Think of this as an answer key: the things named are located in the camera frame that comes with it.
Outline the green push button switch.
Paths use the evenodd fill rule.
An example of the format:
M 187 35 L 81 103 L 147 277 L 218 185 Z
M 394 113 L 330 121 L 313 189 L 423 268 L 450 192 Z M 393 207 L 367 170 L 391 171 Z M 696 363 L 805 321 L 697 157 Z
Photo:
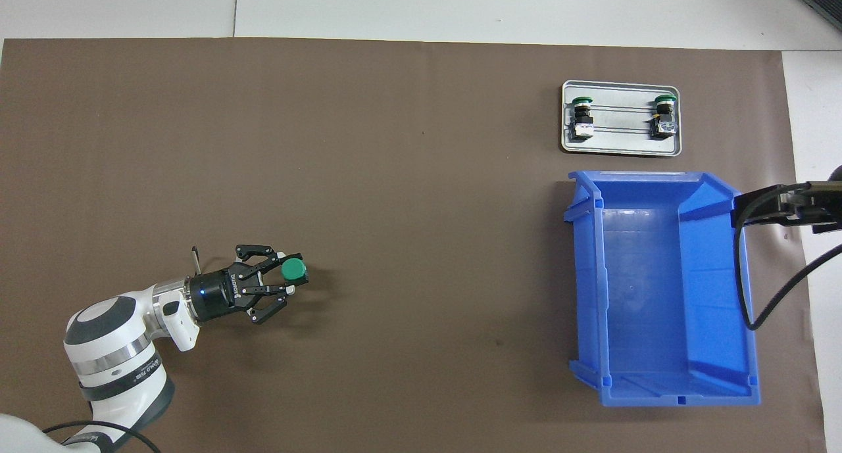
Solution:
M 574 141 L 585 141 L 595 135 L 595 126 L 591 115 L 593 98 L 580 96 L 572 99 L 572 121 L 570 135 Z
M 676 118 L 677 96 L 662 94 L 655 97 L 655 114 L 650 119 L 650 136 L 652 139 L 668 139 L 678 133 Z
M 291 256 L 286 258 L 282 265 L 282 277 L 288 286 L 298 286 L 309 282 L 309 274 L 306 262 L 303 259 Z

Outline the blue plastic storage bin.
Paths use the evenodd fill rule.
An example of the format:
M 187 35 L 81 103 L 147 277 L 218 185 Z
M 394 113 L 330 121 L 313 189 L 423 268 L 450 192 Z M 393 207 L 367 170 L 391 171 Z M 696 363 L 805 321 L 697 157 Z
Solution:
M 761 402 L 733 261 L 737 190 L 710 172 L 571 172 L 578 355 L 605 407 Z

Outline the brown paper table mat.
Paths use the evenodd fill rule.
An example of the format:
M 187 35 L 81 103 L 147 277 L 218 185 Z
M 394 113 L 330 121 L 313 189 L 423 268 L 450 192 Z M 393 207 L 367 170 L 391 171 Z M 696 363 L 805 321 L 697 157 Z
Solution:
M 673 85 L 672 158 L 566 153 L 568 80 Z M 173 453 L 821 453 L 801 285 L 758 330 L 755 407 L 605 408 L 574 378 L 576 170 L 794 183 L 777 51 L 312 39 L 6 40 L 0 67 L 0 414 L 87 418 L 77 311 L 300 252 L 260 326 L 157 343 Z

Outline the grey metal tray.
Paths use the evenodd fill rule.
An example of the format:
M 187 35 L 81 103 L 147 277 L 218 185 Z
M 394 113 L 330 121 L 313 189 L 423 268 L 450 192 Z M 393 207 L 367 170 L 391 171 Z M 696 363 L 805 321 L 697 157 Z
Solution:
M 678 133 L 668 139 L 652 139 L 650 119 L 655 114 L 655 97 L 677 96 Z M 572 99 L 593 98 L 591 115 L 595 135 L 574 141 L 570 135 Z M 566 153 L 672 158 L 683 150 L 681 99 L 673 85 L 568 80 L 560 87 L 559 147 Z

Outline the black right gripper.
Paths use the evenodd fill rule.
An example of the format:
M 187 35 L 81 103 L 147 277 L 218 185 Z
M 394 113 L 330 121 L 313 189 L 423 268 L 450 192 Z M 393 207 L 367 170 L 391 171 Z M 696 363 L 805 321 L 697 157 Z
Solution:
M 842 166 L 828 181 L 776 184 L 733 200 L 733 228 L 751 225 L 812 226 L 812 234 L 842 230 Z

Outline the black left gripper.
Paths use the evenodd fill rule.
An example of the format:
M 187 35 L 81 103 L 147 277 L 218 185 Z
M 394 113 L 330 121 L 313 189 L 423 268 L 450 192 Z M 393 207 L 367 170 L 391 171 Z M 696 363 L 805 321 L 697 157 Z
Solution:
M 273 318 L 280 310 L 287 306 L 287 299 L 295 293 L 294 285 L 259 285 L 245 289 L 245 298 L 249 299 L 244 305 L 239 285 L 241 280 L 264 276 L 276 272 L 282 277 L 280 265 L 286 258 L 296 256 L 303 259 L 300 253 L 284 255 L 268 245 L 238 245 L 235 255 L 245 268 L 239 274 L 229 268 L 217 270 L 207 274 L 193 276 L 187 283 L 189 299 L 195 320 L 199 323 L 220 318 L 237 312 L 246 312 L 253 324 L 259 325 Z M 261 262 L 253 265 L 246 264 L 253 256 L 262 256 Z

